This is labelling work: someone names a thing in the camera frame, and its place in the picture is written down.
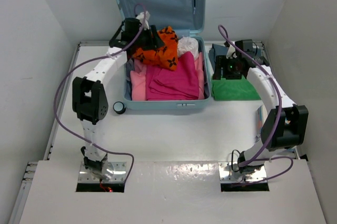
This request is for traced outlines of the grey-blue garment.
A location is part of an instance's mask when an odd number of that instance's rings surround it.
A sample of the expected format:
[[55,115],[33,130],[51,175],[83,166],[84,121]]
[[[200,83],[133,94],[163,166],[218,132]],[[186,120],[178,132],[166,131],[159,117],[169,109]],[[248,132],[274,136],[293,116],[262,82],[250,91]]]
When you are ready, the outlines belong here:
[[229,48],[224,45],[212,44],[209,50],[209,59],[212,64],[215,64],[216,57],[221,55],[226,55]]

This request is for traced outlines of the orange patterned fleece cloth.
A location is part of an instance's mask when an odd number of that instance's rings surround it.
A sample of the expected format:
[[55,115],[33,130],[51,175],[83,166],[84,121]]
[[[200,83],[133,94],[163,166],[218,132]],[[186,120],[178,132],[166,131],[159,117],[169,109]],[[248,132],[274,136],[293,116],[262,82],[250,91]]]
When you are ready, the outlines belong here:
[[164,42],[164,46],[154,50],[143,50],[138,48],[132,58],[145,65],[158,66],[163,69],[176,71],[179,62],[177,55],[178,37],[171,26],[167,26],[157,31],[159,38]]

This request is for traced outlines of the pink sweatshirt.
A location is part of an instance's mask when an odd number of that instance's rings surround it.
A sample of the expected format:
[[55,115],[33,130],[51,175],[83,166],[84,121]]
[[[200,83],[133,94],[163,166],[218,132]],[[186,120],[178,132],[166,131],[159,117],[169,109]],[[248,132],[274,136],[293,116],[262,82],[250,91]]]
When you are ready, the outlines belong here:
[[[194,60],[194,63],[199,79],[198,100],[202,100],[204,99],[204,71],[202,53],[199,54],[199,58],[196,61]],[[145,97],[145,80],[147,67],[148,66],[138,60],[134,62],[134,70],[130,72],[131,97],[133,101],[147,101]]]

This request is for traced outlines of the white plastic bag bundle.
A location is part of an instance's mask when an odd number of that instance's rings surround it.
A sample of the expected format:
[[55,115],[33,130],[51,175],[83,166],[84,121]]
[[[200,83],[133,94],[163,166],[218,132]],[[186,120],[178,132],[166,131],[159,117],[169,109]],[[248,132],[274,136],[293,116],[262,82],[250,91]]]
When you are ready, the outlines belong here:
[[177,55],[181,57],[183,54],[191,52],[194,60],[199,58],[199,43],[198,40],[193,37],[183,37],[178,41]]

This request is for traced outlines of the green towel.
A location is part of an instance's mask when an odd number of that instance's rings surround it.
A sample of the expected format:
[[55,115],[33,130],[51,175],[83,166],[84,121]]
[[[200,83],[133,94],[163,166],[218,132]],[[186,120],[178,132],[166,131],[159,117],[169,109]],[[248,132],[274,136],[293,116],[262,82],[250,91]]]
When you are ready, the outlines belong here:
[[212,97],[216,101],[261,100],[254,86],[245,78],[240,80],[212,80]]

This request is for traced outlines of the magenta cloth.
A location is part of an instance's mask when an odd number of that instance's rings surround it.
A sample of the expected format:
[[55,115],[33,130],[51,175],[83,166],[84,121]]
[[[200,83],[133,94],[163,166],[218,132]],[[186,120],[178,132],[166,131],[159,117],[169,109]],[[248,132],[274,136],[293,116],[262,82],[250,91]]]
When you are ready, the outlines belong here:
[[186,52],[179,57],[175,71],[148,66],[145,97],[147,101],[197,100],[199,79],[193,54]]

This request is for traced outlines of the white first aid case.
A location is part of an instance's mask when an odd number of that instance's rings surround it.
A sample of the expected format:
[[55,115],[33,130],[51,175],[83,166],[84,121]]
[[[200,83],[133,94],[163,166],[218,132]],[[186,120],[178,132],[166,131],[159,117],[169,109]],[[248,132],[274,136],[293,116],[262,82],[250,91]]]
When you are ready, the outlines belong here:
[[256,135],[255,141],[257,142],[261,136],[263,124],[267,118],[267,110],[264,105],[260,106],[256,111]]

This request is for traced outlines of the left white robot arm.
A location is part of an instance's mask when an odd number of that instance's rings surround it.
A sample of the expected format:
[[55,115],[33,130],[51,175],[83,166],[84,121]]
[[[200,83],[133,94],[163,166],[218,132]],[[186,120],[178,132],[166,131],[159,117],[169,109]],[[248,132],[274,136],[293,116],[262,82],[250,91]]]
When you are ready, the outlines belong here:
[[72,83],[72,108],[80,120],[86,145],[81,149],[84,165],[96,172],[103,171],[107,153],[98,148],[100,122],[108,113],[106,87],[119,68],[127,62],[128,53],[138,48],[154,50],[163,41],[156,27],[149,25],[144,13],[136,18],[126,18],[111,38],[108,51],[92,71],[84,77],[75,77]]

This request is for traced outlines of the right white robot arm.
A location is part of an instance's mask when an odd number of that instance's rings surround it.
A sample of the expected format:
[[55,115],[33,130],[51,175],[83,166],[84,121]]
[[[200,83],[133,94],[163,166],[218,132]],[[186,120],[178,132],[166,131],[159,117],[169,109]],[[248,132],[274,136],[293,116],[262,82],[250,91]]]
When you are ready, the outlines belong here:
[[252,40],[236,41],[233,46],[213,44],[209,59],[214,99],[261,100],[267,112],[260,117],[256,142],[239,154],[234,172],[251,173],[280,151],[303,143],[309,111],[282,90],[269,61]]

